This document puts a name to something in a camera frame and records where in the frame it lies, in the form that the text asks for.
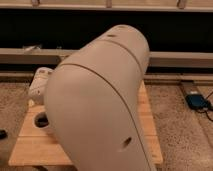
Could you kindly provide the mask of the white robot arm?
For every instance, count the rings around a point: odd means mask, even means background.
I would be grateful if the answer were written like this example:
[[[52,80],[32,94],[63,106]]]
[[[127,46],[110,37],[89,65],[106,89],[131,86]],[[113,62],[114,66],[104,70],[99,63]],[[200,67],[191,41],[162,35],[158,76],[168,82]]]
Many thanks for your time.
[[[156,171],[138,113],[148,63],[145,36],[116,25],[56,68],[36,70],[29,96],[78,171]]]

